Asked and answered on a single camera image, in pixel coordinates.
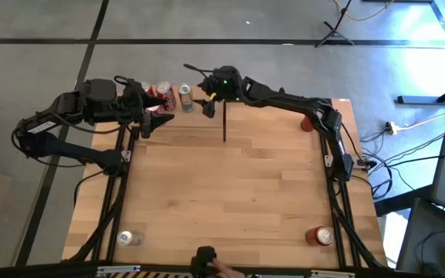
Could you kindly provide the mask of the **silver teal beverage can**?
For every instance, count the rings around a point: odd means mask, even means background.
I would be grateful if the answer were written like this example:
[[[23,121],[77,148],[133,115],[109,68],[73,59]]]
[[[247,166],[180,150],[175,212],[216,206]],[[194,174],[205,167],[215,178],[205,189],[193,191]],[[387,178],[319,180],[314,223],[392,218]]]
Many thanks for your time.
[[[192,112],[194,108],[191,87],[186,83],[181,84],[178,87],[178,96],[181,102],[182,110],[186,113]]]

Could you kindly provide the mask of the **dark grey cabinet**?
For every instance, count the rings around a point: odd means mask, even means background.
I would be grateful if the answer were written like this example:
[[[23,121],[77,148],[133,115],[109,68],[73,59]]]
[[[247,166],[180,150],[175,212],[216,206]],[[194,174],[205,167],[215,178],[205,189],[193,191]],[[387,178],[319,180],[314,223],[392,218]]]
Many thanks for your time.
[[[417,199],[410,211],[397,270],[445,276],[445,209]]]

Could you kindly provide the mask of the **black tripod stand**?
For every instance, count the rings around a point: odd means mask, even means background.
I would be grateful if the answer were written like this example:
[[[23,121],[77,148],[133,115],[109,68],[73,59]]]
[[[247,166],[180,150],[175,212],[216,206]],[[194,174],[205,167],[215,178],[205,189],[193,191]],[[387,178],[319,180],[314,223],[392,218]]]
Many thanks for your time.
[[[340,8],[340,17],[339,17],[338,21],[336,22],[335,26],[332,26],[329,22],[324,21],[324,24],[329,28],[330,32],[322,40],[320,40],[318,43],[316,43],[314,45],[315,48],[319,48],[319,47],[323,46],[327,41],[329,41],[333,37],[338,37],[338,38],[342,39],[350,46],[354,45],[353,41],[351,41],[347,37],[343,36],[338,31],[338,28],[339,28],[343,18],[345,17],[345,14],[348,11],[348,8],[349,8],[351,2],[352,2],[352,0],[348,0],[346,6],[343,8]]]

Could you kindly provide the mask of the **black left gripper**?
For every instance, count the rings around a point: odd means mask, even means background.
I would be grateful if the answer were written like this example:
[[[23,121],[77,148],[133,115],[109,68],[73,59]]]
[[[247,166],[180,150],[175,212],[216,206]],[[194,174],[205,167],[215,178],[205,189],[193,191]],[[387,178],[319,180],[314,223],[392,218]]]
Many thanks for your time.
[[[133,78],[118,76],[117,82],[124,86],[123,104],[131,114],[131,122],[137,123],[141,116],[141,107],[163,106],[167,100],[157,97],[143,90],[141,84]],[[143,138],[149,138],[151,133],[163,124],[168,123],[175,118],[174,114],[145,114],[140,123],[140,132]]]

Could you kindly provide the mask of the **yellow black hazard label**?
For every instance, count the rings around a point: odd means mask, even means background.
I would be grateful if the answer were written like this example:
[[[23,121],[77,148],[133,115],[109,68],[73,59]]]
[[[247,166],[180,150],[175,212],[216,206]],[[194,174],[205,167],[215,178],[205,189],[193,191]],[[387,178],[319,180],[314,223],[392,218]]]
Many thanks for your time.
[[[106,278],[192,278],[188,273],[130,272],[113,273]]]

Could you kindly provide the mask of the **red can with recycle print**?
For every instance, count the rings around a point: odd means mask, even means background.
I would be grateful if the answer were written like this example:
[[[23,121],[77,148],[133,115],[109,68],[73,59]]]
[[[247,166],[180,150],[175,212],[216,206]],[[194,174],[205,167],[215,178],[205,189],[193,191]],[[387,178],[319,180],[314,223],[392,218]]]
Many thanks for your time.
[[[311,246],[329,246],[334,241],[334,233],[329,226],[317,226],[305,233],[305,240]]]

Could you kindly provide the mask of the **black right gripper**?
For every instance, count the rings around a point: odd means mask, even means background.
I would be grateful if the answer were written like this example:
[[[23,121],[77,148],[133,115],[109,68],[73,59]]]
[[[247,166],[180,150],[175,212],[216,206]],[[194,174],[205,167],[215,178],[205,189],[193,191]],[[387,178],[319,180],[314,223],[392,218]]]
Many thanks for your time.
[[[202,113],[208,118],[214,118],[216,101],[236,101],[239,98],[240,83],[242,82],[239,71],[234,66],[221,66],[212,70],[204,70],[208,73],[201,82],[201,89],[210,100],[194,99],[193,103],[202,105]]]

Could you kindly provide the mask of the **black desk leg bar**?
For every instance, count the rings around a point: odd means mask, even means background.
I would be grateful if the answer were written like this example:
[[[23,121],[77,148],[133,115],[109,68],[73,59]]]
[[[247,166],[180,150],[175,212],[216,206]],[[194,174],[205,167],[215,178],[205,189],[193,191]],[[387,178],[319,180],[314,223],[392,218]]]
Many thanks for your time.
[[[391,212],[398,212],[403,209],[411,208],[416,198],[429,199],[432,191],[433,186],[427,185],[410,192],[405,192],[394,197],[384,198],[381,201],[376,201],[374,203],[376,216],[382,217]]]

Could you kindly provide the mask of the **white beverage can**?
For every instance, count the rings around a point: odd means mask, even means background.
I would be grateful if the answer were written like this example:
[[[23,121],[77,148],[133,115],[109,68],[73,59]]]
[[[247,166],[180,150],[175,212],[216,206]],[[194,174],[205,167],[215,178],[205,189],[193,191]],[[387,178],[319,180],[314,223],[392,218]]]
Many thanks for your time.
[[[139,246],[143,242],[143,235],[135,230],[124,230],[117,234],[117,244],[120,246]]]

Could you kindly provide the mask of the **red Coca-Cola Star Wars can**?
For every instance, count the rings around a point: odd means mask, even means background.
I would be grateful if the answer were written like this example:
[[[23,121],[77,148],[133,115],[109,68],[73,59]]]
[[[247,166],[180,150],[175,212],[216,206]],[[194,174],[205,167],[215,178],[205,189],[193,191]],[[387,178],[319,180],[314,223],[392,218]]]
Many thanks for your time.
[[[157,97],[166,100],[163,107],[167,111],[173,111],[176,107],[176,100],[172,85],[168,81],[161,81],[155,87]]]

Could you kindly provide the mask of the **person's hand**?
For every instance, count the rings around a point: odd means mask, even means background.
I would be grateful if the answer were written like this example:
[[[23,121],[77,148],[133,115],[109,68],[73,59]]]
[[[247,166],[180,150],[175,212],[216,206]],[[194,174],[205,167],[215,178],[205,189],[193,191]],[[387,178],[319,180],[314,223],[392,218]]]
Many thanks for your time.
[[[218,270],[218,275],[222,278],[246,278],[246,275],[244,273],[241,273],[239,271],[236,271],[221,261],[219,261],[217,258],[214,258],[212,260],[212,263],[214,267]]]

